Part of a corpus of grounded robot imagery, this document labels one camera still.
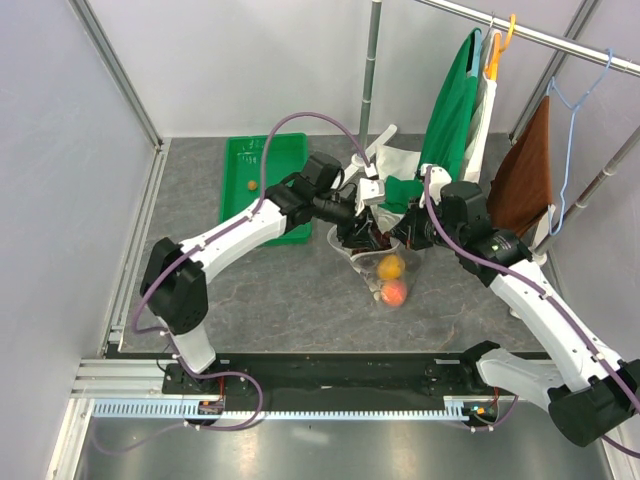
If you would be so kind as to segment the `dark red grape bunch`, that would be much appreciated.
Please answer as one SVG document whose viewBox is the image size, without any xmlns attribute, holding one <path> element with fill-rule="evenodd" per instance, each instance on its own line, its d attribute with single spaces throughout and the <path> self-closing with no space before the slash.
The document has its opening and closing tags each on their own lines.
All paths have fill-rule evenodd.
<svg viewBox="0 0 640 480">
<path fill-rule="evenodd" d="M 365 228 L 349 233 L 342 241 L 342 246 L 355 253 L 386 251 L 392 248 L 392 241 L 388 234 Z"/>
</svg>

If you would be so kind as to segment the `orange yellow fruit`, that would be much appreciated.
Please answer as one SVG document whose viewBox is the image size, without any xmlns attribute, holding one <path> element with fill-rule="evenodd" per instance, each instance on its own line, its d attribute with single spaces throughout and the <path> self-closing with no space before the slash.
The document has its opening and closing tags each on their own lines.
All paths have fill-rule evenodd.
<svg viewBox="0 0 640 480">
<path fill-rule="evenodd" d="M 400 278 L 405 271 L 406 264 L 403 258 L 396 254 L 385 256 L 377 266 L 377 275 L 381 280 L 395 280 Z"/>
</svg>

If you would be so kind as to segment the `clear dotted zip bag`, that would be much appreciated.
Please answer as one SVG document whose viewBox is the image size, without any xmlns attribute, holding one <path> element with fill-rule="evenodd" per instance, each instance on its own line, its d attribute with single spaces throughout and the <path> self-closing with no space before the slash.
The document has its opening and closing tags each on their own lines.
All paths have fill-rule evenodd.
<svg viewBox="0 0 640 480">
<path fill-rule="evenodd" d="M 386 250 L 349 249 L 340 244 L 336 226 L 330 228 L 327 241 L 365 282 L 376 302 L 389 308 L 406 303 L 422 270 L 423 251 L 409 250 L 395 239 Z"/>
</svg>

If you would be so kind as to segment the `red peach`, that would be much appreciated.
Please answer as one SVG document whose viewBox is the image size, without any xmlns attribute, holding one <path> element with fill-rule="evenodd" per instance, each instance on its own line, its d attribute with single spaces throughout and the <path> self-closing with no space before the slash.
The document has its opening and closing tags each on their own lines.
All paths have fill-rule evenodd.
<svg viewBox="0 0 640 480">
<path fill-rule="evenodd" d="M 386 281 L 380 290 L 382 301 L 391 307 L 402 306 L 407 298 L 408 289 L 404 281 L 394 279 Z"/>
</svg>

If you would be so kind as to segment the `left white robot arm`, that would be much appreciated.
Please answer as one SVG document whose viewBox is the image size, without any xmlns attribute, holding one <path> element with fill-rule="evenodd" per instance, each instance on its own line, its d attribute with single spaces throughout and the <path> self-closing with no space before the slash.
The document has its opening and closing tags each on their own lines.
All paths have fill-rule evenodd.
<svg viewBox="0 0 640 480">
<path fill-rule="evenodd" d="M 384 183 L 375 166 L 365 169 L 355 191 L 339 195 L 347 175 L 333 157 L 311 155 L 299 172 L 268 187 L 239 214 L 209 231 L 181 242 L 158 241 L 143 277 L 142 303 L 161 321 L 179 359 L 185 382 L 208 393 L 219 382 L 216 352 L 203 321 L 208 286 L 226 267 L 265 242 L 317 218 L 351 235 L 363 227 L 367 207 L 382 200 Z"/>
</svg>

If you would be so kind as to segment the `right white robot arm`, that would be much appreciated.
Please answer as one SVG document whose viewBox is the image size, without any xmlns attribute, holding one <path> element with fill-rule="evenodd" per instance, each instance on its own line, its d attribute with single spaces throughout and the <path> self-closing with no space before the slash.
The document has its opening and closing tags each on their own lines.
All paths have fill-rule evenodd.
<svg viewBox="0 0 640 480">
<path fill-rule="evenodd" d="M 626 361 L 578 318 L 553 289 L 530 250 L 492 226 L 480 187 L 460 181 L 427 187 L 410 180 L 394 237 L 421 250 L 453 250 L 524 322 L 552 362 L 537 364 L 484 341 L 461 357 L 458 381 L 477 394 L 496 387 L 547 412 L 573 444 L 585 447 L 639 412 L 639 362 Z"/>
</svg>

